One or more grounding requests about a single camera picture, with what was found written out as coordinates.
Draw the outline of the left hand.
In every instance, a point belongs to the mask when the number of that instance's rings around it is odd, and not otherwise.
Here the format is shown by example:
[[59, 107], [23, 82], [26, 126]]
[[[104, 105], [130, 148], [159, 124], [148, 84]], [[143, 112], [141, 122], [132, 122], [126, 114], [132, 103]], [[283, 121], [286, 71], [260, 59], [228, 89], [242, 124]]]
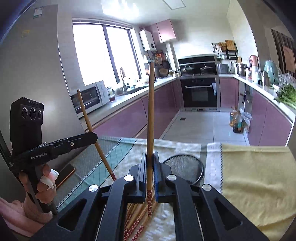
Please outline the left hand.
[[[45, 164], [43, 166], [43, 175], [49, 178], [52, 182], [54, 182], [53, 175], [51, 174], [51, 168], [48, 164]], [[18, 177], [25, 191], [29, 193], [30, 189], [28, 176], [24, 172], [20, 172]], [[48, 204], [52, 202], [54, 197], [56, 196], [56, 187], [54, 187], [54, 189], [49, 188], [48, 185], [42, 182], [39, 182], [37, 184], [37, 190], [38, 193], [36, 194], [36, 198], [40, 200], [42, 203]]]

